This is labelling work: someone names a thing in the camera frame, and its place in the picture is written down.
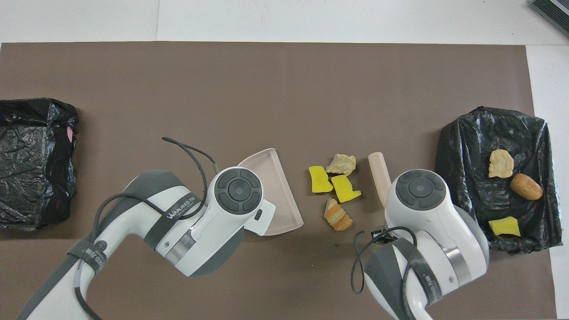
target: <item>food item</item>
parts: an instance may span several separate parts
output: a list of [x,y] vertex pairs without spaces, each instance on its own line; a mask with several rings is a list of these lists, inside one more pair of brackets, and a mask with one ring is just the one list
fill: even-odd
[[339,202],[350,201],[361,195],[361,191],[352,190],[352,184],[350,183],[350,180],[348,180],[348,176],[345,174],[332,177],[332,184],[336,190]]
[[353,155],[336,153],[329,166],[326,167],[328,173],[350,174],[356,169],[356,157]]
[[330,181],[328,181],[328,174],[324,171],[323,166],[311,166],[308,167],[308,172],[310,173],[310,178],[312,179],[312,192],[330,192],[333,187]]
[[346,230],[353,223],[353,220],[346,213],[346,211],[340,207],[336,200],[332,198],[328,199],[326,202],[324,218],[336,231]]
[[527,200],[538,200],[543,195],[543,189],[529,176],[518,173],[512,179],[510,188]]
[[514,159],[506,150],[496,149],[490,154],[490,168],[488,178],[509,178],[514,170]]
[[488,221],[490,229],[495,235],[499,236],[502,234],[521,236],[519,232],[518,219],[514,217],[505,217],[500,220]]

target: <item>round gray button cover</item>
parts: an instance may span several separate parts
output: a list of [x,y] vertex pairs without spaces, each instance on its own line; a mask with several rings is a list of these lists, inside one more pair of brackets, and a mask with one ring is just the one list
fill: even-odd
[[444,180],[428,170],[410,170],[397,179],[397,198],[406,207],[426,211],[441,204],[445,195]]
[[236,215],[248,214],[261,202],[261,182],[248,169],[230,169],[217,179],[214,194],[224,210]]

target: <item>brown mat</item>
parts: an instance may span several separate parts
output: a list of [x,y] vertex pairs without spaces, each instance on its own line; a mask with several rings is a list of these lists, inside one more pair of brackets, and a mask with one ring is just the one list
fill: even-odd
[[[104,319],[375,319],[352,293],[353,235],[384,222],[367,164],[382,151],[392,178],[434,168],[441,128],[477,106],[533,114],[525,48],[414,44],[3,44],[0,97],[52,97],[78,108],[79,193],[66,222],[0,232],[0,314],[14,318],[84,236],[99,204],[139,173],[169,169],[201,193],[170,136],[220,167],[275,147],[304,219],[296,231],[244,243],[217,272],[185,278],[128,237],[89,288]],[[363,196],[352,228],[323,219],[308,167],[353,154]],[[212,170],[206,166],[207,174]],[[549,252],[493,252],[489,272],[428,308],[435,319],[555,318]]]

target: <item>beige dustpan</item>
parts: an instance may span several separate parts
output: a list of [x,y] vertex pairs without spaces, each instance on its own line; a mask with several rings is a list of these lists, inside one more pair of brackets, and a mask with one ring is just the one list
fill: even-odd
[[253,171],[259,177],[263,183],[265,199],[276,206],[266,236],[292,231],[304,224],[274,148],[249,156],[239,166]]

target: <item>yellow foam piece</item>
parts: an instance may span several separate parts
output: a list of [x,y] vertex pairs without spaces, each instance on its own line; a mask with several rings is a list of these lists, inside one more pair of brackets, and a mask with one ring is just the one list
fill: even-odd
[[348,176],[345,174],[332,177],[332,184],[336,190],[339,202],[350,201],[361,195],[361,191],[352,190],[352,184],[350,180],[348,180]]
[[519,233],[518,219],[514,217],[505,217],[499,220],[488,221],[490,229],[495,235],[502,234],[521,236]]
[[330,192],[333,189],[332,184],[328,181],[328,174],[324,171],[323,166],[308,167],[310,178],[312,179],[312,192]]

